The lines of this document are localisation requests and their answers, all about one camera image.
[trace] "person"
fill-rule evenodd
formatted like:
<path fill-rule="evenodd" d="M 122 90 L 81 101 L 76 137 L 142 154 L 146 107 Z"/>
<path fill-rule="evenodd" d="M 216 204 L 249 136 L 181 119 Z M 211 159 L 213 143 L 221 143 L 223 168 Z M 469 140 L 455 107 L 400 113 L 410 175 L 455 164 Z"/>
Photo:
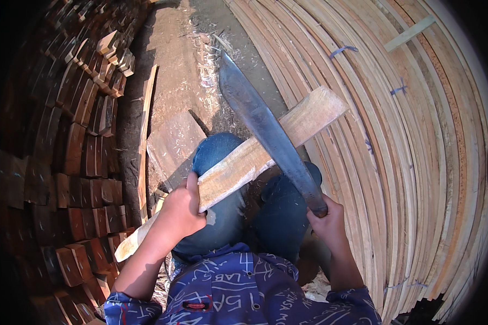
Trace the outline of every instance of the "person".
<path fill-rule="evenodd" d="M 343 206 L 324 195 L 328 214 L 317 218 L 281 174 L 262 191 L 264 205 L 244 228 L 244 186 L 214 205 L 207 225 L 199 214 L 198 175 L 242 140 L 219 133 L 203 140 L 192 172 L 164 200 L 137 251 L 119 274 L 104 304 L 108 324 L 375 324 L 381 319 L 365 287 L 345 235 Z M 321 184 L 318 168 L 306 163 Z M 331 251 L 327 302 L 305 297 L 293 265 L 309 223 Z M 251 232 L 253 253 L 242 243 Z M 176 270 L 166 309 L 150 302 L 159 269 L 172 251 Z"/>

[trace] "stacked curved wooden strips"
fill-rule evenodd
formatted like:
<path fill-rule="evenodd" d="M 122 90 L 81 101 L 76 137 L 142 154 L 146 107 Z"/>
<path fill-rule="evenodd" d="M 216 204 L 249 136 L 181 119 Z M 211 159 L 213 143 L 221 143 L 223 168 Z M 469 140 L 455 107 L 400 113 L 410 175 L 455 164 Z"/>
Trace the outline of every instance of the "stacked curved wooden strips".
<path fill-rule="evenodd" d="M 384 323 L 445 293 L 452 314 L 488 243 L 488 128 L 477 85 L 436 17 L 416 0 L 226 0 L 289 108 L 329 86 L 351 110 L 306 143 Z M 329 55 L 345 45 L 346 49 Z M 405 92 L 401 78 L 408 88 Z"/>

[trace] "blue shirt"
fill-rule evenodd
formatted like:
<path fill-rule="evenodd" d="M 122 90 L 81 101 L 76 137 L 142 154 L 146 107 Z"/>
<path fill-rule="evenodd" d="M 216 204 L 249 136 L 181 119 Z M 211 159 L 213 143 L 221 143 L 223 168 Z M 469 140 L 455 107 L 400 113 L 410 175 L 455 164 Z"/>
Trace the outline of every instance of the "blue shirt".
<path fill-rule="evenodd" d="M 309 300 L 292 263 L 250 253 L 245 244 L 195 259 L 174 273 L 164 312 L 115 292 L 104 305 L 107 324 L 381 324 L 366 287 L 330 291 L 328 303 Z"/>

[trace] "shirt sleeve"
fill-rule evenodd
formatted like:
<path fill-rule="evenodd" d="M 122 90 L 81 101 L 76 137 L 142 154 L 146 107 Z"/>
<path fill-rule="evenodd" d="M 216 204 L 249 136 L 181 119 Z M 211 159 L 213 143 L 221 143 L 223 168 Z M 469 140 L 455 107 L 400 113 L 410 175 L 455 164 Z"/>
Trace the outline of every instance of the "shirt sleeve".
<path fill-rule="evenodd" d="M 161 305 L 130 298 L 121 292 L 113 292 L 104 304 L 107 324 L 150 324 L 163 313 Z"/>
<path fill-rule="evenodd" d="M 366 286 L 339 292 L 329 291 L 326 300 L 334 304 L 352 305 L 351 311 L 358 317 L 358 324 L 381 324 L 381 317 L 374 308 L 374 303 Z"/>

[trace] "lumber stack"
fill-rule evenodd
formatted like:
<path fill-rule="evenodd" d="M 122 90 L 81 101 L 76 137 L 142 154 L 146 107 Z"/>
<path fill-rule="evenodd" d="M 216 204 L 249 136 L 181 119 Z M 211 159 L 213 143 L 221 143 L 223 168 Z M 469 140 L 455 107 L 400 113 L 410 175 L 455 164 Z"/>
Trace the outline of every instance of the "lumber stack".
<path fill-rule="evenodd" d="M 320 85 L 351 107 L 306 149 L 345 207 L 383 322 L 442 293 L 435 318 L 448 320 L 488 245 L 488 107 L 441 13 L 423 0 L 226 2 L 289 108 Z"/>
<path fill-rule="evenodd" d="M 78 304 L 100 306 L 123 266 L 113 252 L 133 227 L 118 175 L 117 98 L 147 14 L 147 1 L 52 1 L 9 71 L 0 236 L 49 323 L 86 321 Z"/>

